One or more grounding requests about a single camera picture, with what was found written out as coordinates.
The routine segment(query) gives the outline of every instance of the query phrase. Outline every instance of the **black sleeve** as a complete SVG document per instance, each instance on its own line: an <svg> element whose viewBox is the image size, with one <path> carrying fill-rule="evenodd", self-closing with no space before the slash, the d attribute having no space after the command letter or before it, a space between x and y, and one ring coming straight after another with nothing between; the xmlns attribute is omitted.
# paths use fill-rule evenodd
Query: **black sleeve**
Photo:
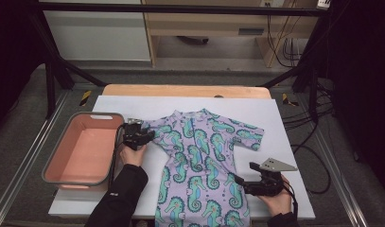
<svg viewBox="0 0 385 227"><path fill-rule="evenodd" d="M299 227L298 220L291 213L278 214L268 220L269 227Z"/></svg>
<svg viewBox="0 0 385 227"><path fill-rule="evenodd" d="M85 227L128 226L147 183L148 175L142 167L124 165L111 188L88 218Z"/></svg>

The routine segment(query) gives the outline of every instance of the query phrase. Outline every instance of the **plastic bin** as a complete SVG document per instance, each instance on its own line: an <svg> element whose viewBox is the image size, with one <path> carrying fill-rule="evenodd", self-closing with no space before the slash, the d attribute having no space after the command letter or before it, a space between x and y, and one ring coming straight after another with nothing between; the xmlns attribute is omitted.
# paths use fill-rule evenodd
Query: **plastic bin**
<svg viewBox="0 0 385 227"><path fill-rule="evenodd" d="M107 190L119 113L76 113L44 167L43 179L61 189Z"/></svg>

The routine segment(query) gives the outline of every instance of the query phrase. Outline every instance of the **table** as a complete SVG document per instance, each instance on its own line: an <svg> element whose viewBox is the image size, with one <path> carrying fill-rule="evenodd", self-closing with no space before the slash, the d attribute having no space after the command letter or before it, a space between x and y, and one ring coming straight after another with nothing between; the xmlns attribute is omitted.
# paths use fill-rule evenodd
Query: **table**
<svg viewBox="0 0 385 227"><path fill-rule="evenodd" d="M213 96L224 96L225 98L214 98ZM257 172L249 169L248 163L251 161L257 161L261 164L271 156L296 166L280 114L269 91L265 88L109 85L104 90L103 95L98 98L94 112L116 112L123 114L124 118L157 119L158 116L172 114L174 108L178 111L194 111L201 105L206 106L209 111L215 114L228 116L265 129L265 136L259 151L255 152L243 147L236 148L236 173L246 181L258 181L260 179ZM241 119L241 113L245 111L255 113ZM135 210L135 218L154 218L157 200L153 198L158 196L161 169L167 160L166 154L158 146L152 143L149 143L148 146L143 168L149 175L149 182ZM299 202L299 218L315 218L299 171L283 172L283 174L289 179L295 190ZM49 214L62 218L87 217L103 194L104 192L59 189ZM247 199L252 219L263 219L269 216L264 203L251 195L248 195Z"/></svg>

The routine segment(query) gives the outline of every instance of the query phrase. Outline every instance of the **person's left hand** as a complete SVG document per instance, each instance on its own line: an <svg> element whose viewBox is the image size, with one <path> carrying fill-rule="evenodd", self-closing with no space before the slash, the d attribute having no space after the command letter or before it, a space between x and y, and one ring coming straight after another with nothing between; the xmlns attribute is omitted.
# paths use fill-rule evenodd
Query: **person's left hand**
<svg viewBox="0 0 385 227"><path fill-rule="evenodd" d="M146 151L146 145L140 147L138 150L133 150L127 146L124 146L124 148L120 152L122 163L125 164L131 164L134 166L141 166L143 163L143 156Z"/></svg>

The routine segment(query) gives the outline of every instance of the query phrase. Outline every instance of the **person's arm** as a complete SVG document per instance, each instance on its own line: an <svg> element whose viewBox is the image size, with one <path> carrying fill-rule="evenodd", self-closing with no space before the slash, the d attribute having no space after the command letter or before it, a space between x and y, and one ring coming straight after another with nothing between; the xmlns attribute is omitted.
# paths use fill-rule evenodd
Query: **person's arm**
<svg viewBox="0 0 385 227"><path fill-rule="evenodd" d="M140 166L146 146L134 151L124 147L124 166L101 201L88 218L85 227L128 226L139 197L148 183L148 175Z"/></svg>
<svg viewBox="0 0 385 227"><path fill-rule="evenodd" d="M282 175L284 185L289 187L289 181ZM274 197L258 196L269 208L271 218L269 227L299 227L298 220L291 212L291 195L286 189Z"/></svg>

